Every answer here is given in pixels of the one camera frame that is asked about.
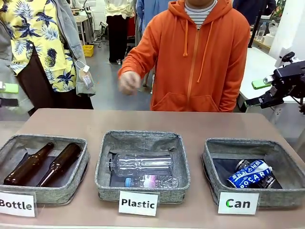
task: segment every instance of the yellow crate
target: yellow crate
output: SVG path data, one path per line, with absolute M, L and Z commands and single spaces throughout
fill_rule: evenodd
M 93 45 L 83 45 L 82 49 L 84 50 L 85 57 L 92 57 L 93 56 Z

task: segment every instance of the bottle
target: bottle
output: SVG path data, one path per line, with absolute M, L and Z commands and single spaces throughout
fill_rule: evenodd
M 75 144 L 68 144 L 64 150 L 50 164 L 50 168 L 43 176 L 37 187 L 46 187 L 56 178 L 63 175 L 68 168 L 78 159 L 81 148 Z
M 175 188 L 178 187 L 178 179 L 172 176 L 155 176 L 155 175 L 144 175 L 141 177 L 132 177 L 125 179 L 125 187 L 164 187 L 164 188 Z
M 16 167 L 5 179 L 5 185 L 25 185 L 40 169 L 54 144 L 49 142 L 37 153 L 30 155 L 20 166 Z
M 261 25 L 261 27 L 259 27 L 259 31 L 258 31 L 258 33 L 257 33 L 257 38 L 256 38 L 256 40 L 257 40 L 258 42 L 263 41 L 263 37 L 264 37 L 264 35 L 265 35 L 266 29 L 267 29 L 267 27 L 266 27 L 266 22 L 264 22 L 264 23 Z
M 170 154 L 162 156 L 117 154 L 109 163 L 110 171 L 119 177 L 142 175 L 171 176 L 173 160 Z

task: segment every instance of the fist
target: fist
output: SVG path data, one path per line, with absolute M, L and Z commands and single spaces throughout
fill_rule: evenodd
M 128 71 L 121 75 L 119 80 L 120 92 L 131 95 L 137 91 L 137 88 L 141 86 L 141 77 L 138 73 Z

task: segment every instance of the blue can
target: blue can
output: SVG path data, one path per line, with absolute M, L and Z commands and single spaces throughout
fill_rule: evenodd
M 228 178 L 228 181 L 236 188 L 246 188 L 250 184 L 256 184 L 270 175 L 272 168 L 263 160 L 256 160 L 249 166 L 237 171 Z

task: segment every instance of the orange hoodie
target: orange hoodie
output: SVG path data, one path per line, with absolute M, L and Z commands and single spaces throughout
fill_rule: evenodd
M 134 71 L 144 77 L 155 65 L 153 111 L 230 112 L 244 75 L 249 34 L 247 20 L 229 0 L 218 0 L 200 29 L 185 13 L 184 0 L 172 1 L 149 22 L 119 76 Z

